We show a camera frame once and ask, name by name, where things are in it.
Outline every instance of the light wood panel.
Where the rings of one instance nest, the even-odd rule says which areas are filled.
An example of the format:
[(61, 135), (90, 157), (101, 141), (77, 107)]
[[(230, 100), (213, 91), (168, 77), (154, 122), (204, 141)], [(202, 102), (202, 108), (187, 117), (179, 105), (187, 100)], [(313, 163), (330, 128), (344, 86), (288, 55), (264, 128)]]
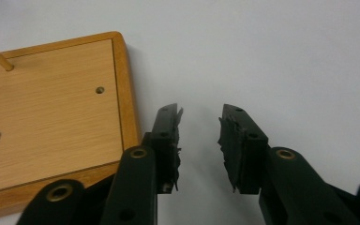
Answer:
[[(22, 210), (40, 188), (64, 175), (96, 183), (102, 177), (95, 171), (108, 175), (124, 147), (140, 143), (119, 33), (3, 55), (15, 69), (0, 68), (0, 216)], [(100, 95), (99, 86), (105, 90)]]

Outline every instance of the brass screw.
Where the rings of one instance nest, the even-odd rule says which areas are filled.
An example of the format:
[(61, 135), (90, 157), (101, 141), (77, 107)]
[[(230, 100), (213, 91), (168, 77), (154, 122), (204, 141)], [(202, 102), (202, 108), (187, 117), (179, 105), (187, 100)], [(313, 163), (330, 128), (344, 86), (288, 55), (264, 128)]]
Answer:
[(283, 159), (287, 159), (287, 160), (296, 158), (296, 155), (293, 152), (286, 150), (286, 149), (277, 150), (277, 156), (279, 156), (280, 158), (283, 158)]
[(132, 158), (144, 158), (145, 156), (147, 156), (147, 151), (145, 151), (145, 149), (138, 148), (131, 151), (130, 156)]

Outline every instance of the white background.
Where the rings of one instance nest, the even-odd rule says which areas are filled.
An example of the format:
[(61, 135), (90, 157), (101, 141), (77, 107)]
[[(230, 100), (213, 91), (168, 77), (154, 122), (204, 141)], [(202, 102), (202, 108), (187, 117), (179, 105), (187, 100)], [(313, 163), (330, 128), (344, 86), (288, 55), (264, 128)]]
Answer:
[(113, 30), (127, 42), (142, 132), (158, 108), (185, 109), (180, 191), (158, 197), (158, 224), (263, 224), (258, 198), (233, 193), (223, 167), (224, 103), (326, 182), (357, 190), (360, 1), (0, 1), (0, 51)]

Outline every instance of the screw hole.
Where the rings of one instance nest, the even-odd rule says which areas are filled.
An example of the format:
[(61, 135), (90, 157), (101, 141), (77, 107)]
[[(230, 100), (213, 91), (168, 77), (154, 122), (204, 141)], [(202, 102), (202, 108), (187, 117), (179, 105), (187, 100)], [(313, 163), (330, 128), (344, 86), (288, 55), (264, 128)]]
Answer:
[(278, 150), (277, 155), (280, 158), (284, 158), (284, 159), (294, 159), (294, 158), (296, 158), (296, 155), (293, 152), (291, 152), (289, 150), (285, 150), (285, 149)]
[(136, 213), (132, 209), (124, 209), (119, 213), (119, 218), (123, 221), (134, 219)]
[(100, 86), (100, 87), (96, 88), (96, 93), (103, 94), (104, 93), (104, 87)]
[(59, 202), (71, 195), (71, 193), (72, 186), (69, 184), (64, 184), (49, 191), (47, 199), (50, 202)]
[(133, 158), (143, 158), (143, 157), (147, 156), (147, 151), (145, 151), (142, 148), (135, 149), (130, 153), (130, 156)]
[(249, 133), (248, 136), (250, 138), (258, 138), (259, 137), (259, 135), (255, 134), (255, 133)]
[(341, 218), (330, 212), (324, 212), (323, 216), (331, 223), (341, 223)]

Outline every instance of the wooden plaque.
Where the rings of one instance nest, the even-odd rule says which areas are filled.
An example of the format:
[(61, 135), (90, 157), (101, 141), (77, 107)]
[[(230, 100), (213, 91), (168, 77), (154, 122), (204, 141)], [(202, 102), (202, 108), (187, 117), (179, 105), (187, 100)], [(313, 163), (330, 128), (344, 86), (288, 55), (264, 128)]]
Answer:
[(3, 52), (0, 217), (58, 179), (86, 187), (115, 173), (140, 132), (120, 33)]

